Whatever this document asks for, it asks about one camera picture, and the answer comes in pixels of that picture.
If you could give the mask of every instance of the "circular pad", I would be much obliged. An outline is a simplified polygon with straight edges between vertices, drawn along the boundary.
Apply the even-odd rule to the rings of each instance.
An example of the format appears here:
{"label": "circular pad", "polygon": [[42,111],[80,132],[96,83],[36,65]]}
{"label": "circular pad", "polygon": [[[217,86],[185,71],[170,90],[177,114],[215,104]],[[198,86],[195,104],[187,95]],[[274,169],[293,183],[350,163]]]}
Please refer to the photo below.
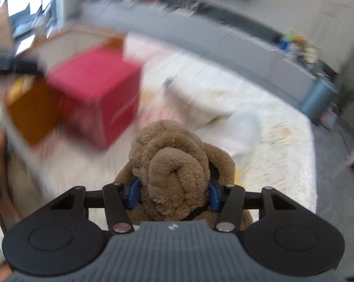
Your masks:
{"label": "circular pad", "polygon": [[318,236],[306,227],[286,226],[275,232],[275,241],[281,247],[290,251],[306,251],[315,246],[318,242]]}
{"label": "circular pad", "polygon": [[52,210],[25,218],[6,234],[7,262],[29,276],[68,274],[93,262],[106,238],[93,222],[69,210]]}

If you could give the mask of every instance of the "metal rivet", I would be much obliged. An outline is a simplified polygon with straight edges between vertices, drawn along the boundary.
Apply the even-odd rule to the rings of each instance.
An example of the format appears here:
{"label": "metal rivet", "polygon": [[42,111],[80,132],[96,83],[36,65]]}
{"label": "metal rivet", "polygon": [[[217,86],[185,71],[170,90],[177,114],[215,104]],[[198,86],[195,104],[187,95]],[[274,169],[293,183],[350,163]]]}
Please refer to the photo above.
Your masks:
{"label": "metal rivet", "polygon": [[117,233],[127,233],[131,230],[131,225],[127,223],[118,223],[113,226],[113,231]]}
{"label": "metal rivet", "polygon": [[220,232],[230,232],[234,230],[234,225],[232,223],[222,222],[216,225],[216,229]]}

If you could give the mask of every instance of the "logo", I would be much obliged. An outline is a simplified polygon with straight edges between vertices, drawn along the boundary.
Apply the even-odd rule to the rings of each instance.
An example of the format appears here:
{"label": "logo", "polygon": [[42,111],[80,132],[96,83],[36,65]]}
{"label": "logo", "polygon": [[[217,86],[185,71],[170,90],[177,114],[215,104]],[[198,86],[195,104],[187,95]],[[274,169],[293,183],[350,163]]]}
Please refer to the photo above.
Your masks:
{"label": "logo", "polygon": [[175,229],[179,228],[179,226],[175,223],[172,223],[170,225],[168,225],[168,229],[171,231],[174,231]]}

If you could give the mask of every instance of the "brown plush toy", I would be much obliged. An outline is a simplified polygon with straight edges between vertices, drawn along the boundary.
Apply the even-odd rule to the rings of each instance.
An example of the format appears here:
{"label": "brown plush toy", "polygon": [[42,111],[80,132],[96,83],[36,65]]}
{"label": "brown plush toy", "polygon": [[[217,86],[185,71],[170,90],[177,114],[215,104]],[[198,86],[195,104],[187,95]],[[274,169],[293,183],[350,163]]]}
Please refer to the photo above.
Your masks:
{"label": "brown plush toy", "polygon": [[[220,184],[234,183],[235,164],[229,154],[204,143],[182,124],[161,120],[143,128],[131,144],[129,162],[114,181],[124,183],[134,175],[141,182],[141,203],[127,211],[132,223],[180,221],[196,210],[192,219],[205,219],[213,227],[218,213],[207,207],[209,162],[217,169]],[[241,229],[252,222],[249,211],[243,211]]]}

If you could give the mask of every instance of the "gray floor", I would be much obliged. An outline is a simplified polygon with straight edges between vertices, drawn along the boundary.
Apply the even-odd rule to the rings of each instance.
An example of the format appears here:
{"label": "gray floor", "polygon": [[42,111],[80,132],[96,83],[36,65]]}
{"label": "gray floor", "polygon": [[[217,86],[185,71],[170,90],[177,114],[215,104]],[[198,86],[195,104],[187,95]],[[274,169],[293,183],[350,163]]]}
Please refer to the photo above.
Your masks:
{"label": "gray floor", "polygon": [[[108,25],[106,22],[97,20],[96,24]],[[178,42],[176,39],[163,39],[162,35],[150,34],[149,30],[142,32],[141,26],[121,26],[117,27],[128,31],[134,31],[151,36],[165,42],[172,43],[196,54],[202,55],[202,50],[191,43]],[[253,82],[259,84],[271,93],[279,96],[292,106],[297,105],[297,101],[277,86],[261,78],[252,75],[247,76],[227,60],[211,58],[234,71],[245,75]],[[316,168],[317,168],[317,194],[318,205],[317,214],[337,227],[343,234],[346,241],[346,252],[339,265],[338,271],[343,277],[354,276],[354,173],[349,172],[345,165],[345,160],[349,151],[345,146],[343,138],[350,151],[354,149],[353,137],[339,124],[332,131],[323,127],[312,125],[315,138]]]}

